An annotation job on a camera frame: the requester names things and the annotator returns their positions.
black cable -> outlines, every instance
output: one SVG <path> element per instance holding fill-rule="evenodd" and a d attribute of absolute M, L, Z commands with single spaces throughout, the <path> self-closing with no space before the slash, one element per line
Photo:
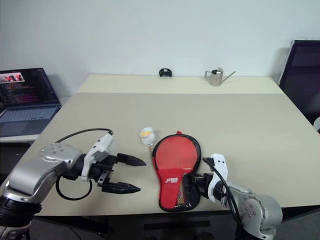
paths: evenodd
<path fill-rule="evenodd" d="M 236 223 L 241 226 L 242 224 L 241 224 L 241 218 L 240 218 L 239 210 L 238 210 L 238 207 L 237 207 L 235 198 L 234 198 L 232 192 L 230 191 L 230 188 L 229 188 L 228 184 L 226 183 L 226 181 L 224 180 L 224 178 L 221 176 L 220 172 L 215 168 L 214 165 L 212 165 L 212 163 L 211 163 L 210 161 L 208 161 L 208 160 L 205 159 L 205 162 L 206 162 L 206 163 L 209 165 L 209 167 L 218 175 L 218 177 L 220 178 L 222 184 L 224 185 L 225 190 L 226 190 L 226 192 L 227 192 L 226 199 L 227 199 L 227 201 L 228 201 L 231 214 L 232 214 L 234 220 L 236 221 Z"/>
<path fill-rule="evenodd" d="M 60 197 L 62 197 L 63 199 L 70 200 L 70 201 L 78 201 L 78 200 L 81 200 L 81 199 L 86 198 L 86 197 L 91 193 L 91 190 L 92 190 L 92 181 L 90 180 L 90 181 L 89 181 L 89 184 L 90 184 L 89 191 L 88 191 L 85 195 L 83 195 L 83 196 L 81 196 L 81 197 L 76 197 L 76 198 L 71 198 L 71 197 L 65 196 L 65 195 L 60 191 L 60 188 L 59 188 L 59 182 L 60 182 L 61 177 L 62 177 L 62 175 L 58 176 L 58 178 L 56 179 L 55 189 L 56 189 L 56 192 L 58 193 L 58 195 L 59 195 Z"/>
<path fill-rule="evenodd" d="M 112 130 L 110 130 L 109 128 L 89 128 L 89 129 L 84 129 L 84 130 L 77 131 L 77 132 L 74 132 L 72 134 L 69 134 L 69 135 L 59 139 L 58 141 L 56 141 L 56 143 L 61 143 L 62 141 L 66 140 L 68 138 L 71 138 L 71 137 L 73 137 L 75 135 L 86 133 L 86 132 L 91 132 L 91 131 L 108 131 L 110 135 L 114 134 L 114 132 Z"/>
<path fill-rule="evenodd" d="M 75 230 L 73 230 L 71 227 L 69 227 L 69 229 L 70 229 L 72 232 L 74 232 L 74 234 L 78 237 L 79 240 L 82 240 L 81 237 L 80 237 L 80 235 L 79 235 Z"/>

laptop keyboard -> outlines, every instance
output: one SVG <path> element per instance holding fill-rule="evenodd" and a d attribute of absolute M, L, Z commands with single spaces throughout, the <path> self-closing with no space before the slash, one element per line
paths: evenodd
<path fill-rule="evenodd" d="M 0 123 L 47 120 L 52 117 L 56 110 L 56 107 L 7 110 L 0 117 Z"/>

white wall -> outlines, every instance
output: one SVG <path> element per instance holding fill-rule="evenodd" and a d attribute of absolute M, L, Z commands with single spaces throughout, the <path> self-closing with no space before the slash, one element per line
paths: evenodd
<path fill-rule="evenodd" d="M 90 73 L 278 76 L 320 39 L 319 0 L 0 0 L 0 69 L 44 67 L 60 96 Z"/>

laptop screen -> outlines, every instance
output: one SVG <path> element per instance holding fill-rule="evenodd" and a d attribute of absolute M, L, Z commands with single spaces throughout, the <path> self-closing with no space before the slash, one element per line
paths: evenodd
<path fill-rule="evenodd" d="M 43 68 L 0 71 L 0 97 L 6 107 L 59 104 Z"/>

white table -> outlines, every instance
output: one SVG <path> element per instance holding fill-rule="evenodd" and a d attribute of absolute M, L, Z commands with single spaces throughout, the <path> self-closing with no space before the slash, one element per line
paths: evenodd
<path fill-rule="evenodd" d="M 67 201 L 53 188 L 42 203 L 43 216 L 163 213 L 159 181 L 139 132 L 154 127 L 157 139 L 177 130 L 196 138 L 202 156 L 224 154 L 228 180 L 271 195 L 282 207 L 320 205 L 320 136 L 269 77 L 231 77 L 219 87 L 201 77 L 91 75 L 56 114 L 20 160 L 32 159 L 46 144 L 88 128 L 114 131 L 113 152 L 133 155 L 147 166 L 116 164 L 112 182 L 140 192 L 117 195 L 95 187 L 80 201 Z M 83 133 L 65 142 L 87 152 L 104 132 Z M 200 164 L 199 173 L 210 172 Z M 88 183 L 61 180 L 70 197 Z M 221 210 L 202 198 L 194 211 Z"/>

